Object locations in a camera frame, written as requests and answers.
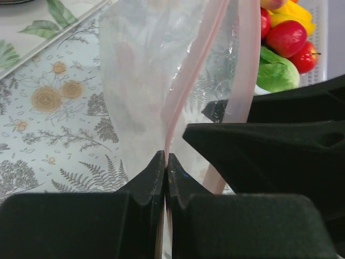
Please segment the clear zip top bag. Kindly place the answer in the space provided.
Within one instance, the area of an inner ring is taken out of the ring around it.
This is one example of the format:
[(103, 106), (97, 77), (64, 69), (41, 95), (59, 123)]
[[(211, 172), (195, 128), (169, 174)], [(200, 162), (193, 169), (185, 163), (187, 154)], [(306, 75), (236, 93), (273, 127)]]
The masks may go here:
[(99, 19), (101, 79), (129, 178), (157, 151), (177, 156), (209, 191), (225, 180), (187, 144), (188, 124), (227, 101), (223, 123), (246, 122), (260, 54), (259, 1), (117, 1)]

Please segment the yellow orange peach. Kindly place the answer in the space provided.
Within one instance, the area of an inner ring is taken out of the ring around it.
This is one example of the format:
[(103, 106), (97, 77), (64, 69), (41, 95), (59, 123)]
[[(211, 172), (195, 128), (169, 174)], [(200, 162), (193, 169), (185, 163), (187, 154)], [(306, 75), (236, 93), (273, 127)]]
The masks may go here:
[(266, 10), (275, 10), (285, 5), (287, 0), (260, 0), (260, 7)]

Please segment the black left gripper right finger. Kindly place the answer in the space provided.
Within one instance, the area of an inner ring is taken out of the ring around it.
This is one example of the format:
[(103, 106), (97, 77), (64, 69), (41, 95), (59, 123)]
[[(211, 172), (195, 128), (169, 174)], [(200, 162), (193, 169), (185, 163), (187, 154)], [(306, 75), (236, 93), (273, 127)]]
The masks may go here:
[(337, 258), (321, 215), (300, 195), (215, 195), (174, 154), (167, 165), (173, 258)]

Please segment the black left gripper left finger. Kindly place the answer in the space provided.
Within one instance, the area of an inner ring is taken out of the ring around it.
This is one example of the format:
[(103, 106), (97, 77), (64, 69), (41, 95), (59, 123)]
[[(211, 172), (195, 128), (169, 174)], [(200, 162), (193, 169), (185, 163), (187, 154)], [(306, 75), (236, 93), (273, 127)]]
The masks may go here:
[(161, 258), (165, 153), (115, 192), (27, 193), (1, 205), (1, 258)]

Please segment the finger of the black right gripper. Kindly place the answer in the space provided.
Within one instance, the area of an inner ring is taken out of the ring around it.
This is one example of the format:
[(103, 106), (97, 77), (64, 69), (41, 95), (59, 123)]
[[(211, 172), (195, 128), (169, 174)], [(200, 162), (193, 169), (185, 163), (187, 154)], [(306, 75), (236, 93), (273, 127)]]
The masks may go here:
[(344, 75), (314, 85), (253, 97), (247, 123), (344, 121)]
[(190, 124), (183, 139), (236, 193), (301, 194), (344, 217), (344, 122)]

